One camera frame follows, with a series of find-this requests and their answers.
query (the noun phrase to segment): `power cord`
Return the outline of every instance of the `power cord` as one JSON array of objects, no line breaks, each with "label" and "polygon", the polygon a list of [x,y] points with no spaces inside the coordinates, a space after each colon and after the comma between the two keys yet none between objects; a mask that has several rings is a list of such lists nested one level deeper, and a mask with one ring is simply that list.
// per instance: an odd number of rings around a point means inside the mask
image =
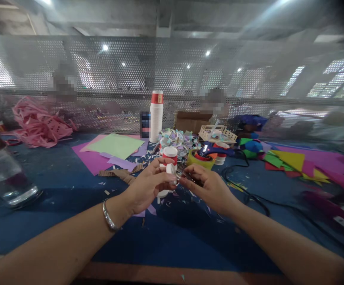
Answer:
[{"label": "power cord", "polygon": [[327,237],[329,237],[335,244],[337,244],[340,248],[342,248],[344,250],[344,244],[341,243],[338,239],[336,239],[334,236],[332,236],[330,233],[328,233],[324,228],[322,228],[318,223],[316,223],[312,218],[310,218],[304,211],[302,211],[301,209],[299,208],[296,208],[294,206],[291,206],[291,205],[288,205],[288,204],[282,204],[282,203],[277,203],[277,202],[274,202],[274,201],[271,201],[269,199],[266,199],[264,197],[261,197],[259,195],[256,195],[256,194],[253,194],[253,193],[250,193],[249,191],[247,191],[245,188],[243,188],[242,186],[236,184],[235,182],[231,181],[229,178],[228,178],[228,173],[230,171],[232,171],[235,167],[237,166],[240,166],[240,167],[249,167],[250,164],[247,160],[247,157],[246,155],[243,153],[244,155],[244,158],[245,158],[245,161],[246,161],[246,164],[247,165],[232,165],[232,166],[229,166],[227,168],[225,168],[221,175],[222,177],[228,182],[228,183],[231,183],[231,184],[235,184],[237,185],[237,187],[239,187],[246,195],[246,200],[245,200],[245,205],[247,205],[247,203],[253,199],[259,206],[261,206],[266,214],[267,217],[270,217],[270,210],[268,209],[268,207],[266,205],[263,204],[263,202],[261,200],[264,200],[270,204],[273,204],[273,205],[277,205],[277,206],[281,206],[281,207],[285,207],[285,208],[288,208],[292,211],[294,211],[295,214],[300,214],[301,216],[303,216],[306,220],[308,220],[315,228],[317,228],[319,231],[321,231],[324,235],[326,235]]}]

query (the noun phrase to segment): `perforated metal panel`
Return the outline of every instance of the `perforated metal panel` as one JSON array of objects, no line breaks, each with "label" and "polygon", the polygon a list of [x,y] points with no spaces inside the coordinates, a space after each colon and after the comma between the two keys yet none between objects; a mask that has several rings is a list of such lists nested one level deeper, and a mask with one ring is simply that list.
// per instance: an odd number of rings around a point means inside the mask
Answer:
[{"label": "perforated metal panel", "polygon": [[259,114],[271,116],[264,137],[290,137],[305,121],[296,139],[344,139],[344,124],[325,121],[344,113],[341,44],[0,36],[0,112],[11,127],[11,107],[31,95],[80,130],[137,133],[153,89],[164,91],[163,127],[222,89],[213,120],[231,129],[235,116]]}]

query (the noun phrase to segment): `blue table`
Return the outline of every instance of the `blue table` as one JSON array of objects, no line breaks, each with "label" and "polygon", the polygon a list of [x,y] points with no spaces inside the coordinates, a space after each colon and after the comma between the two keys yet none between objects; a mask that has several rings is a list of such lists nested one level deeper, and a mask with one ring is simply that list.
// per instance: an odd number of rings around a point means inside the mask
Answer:
[{"label": "blue table", "polygon": [[[55,147],[29,149],[25,145],[13,146],[18,152],[15,158],[24,167],[27,176],[44,193],[33,204],[16,211],[0,204],[0,255],[4,255],[49,227],[123,192],[127,185],[116,177],[93,176],[75,155],[72,146],[85,143],[95,137],[76,134],[69,141]],[[214,166],[220,172],[224,167],[242,163],[227,158],[222,166]],[[238,167],[231,179],[240,182],[252,193],[268,199],[289,203],[303,208],[316,222],[344,243],[344,229],[323,218],[300,198],[309,190],[298,179],[290,179],[280,171],[266,171],[261,161],[250,161],[250,167]],[[336,185],[325,185],[329,191],[338,191]],[[240,200],[243,194],[231,189]],[[132,217],[110,242],[97,252],[94,262],[163,266],[169,268],[193,268],[253,274],[281,274],[270,258],[246,233],[229,220],[223,220],[214,211],[209,213],[205,203],[179,187],[180,197],[168,195],[162,205],[153,205],[157,216],[146,212],[142,218]],[[254,202],[249,203],[261,211]],[[292,230],[314,240],[344,256],[329,238],[306,220],[290,210],[267,204],[271,218]]]}]

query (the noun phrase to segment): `bracelet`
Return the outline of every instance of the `bracelet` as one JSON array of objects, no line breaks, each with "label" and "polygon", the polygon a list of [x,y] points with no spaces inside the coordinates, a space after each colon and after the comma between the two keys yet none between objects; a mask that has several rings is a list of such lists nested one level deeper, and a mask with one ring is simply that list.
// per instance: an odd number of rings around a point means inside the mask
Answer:
[{"label": "bracelet", "polygon": [[107,225],[109,226],[109,230],[112,232],[117,232],[119,229],[114,224],[114,222],[111,220],[109,213],[107,212],[107,208],[106,208],[106,201],[107,200],[108,200],[108,198],[105,201],[103,201],[103,215],[105,216]]}]

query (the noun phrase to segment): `ceiling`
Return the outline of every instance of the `ceiling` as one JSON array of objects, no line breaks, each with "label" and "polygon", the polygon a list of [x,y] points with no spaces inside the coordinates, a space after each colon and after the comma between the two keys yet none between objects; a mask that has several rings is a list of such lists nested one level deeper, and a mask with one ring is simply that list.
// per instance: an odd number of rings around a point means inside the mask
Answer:
[{"label": "ceiling", "polygon": [[321,0],[0,0],[0,34],[344,42],[340,11]]}]

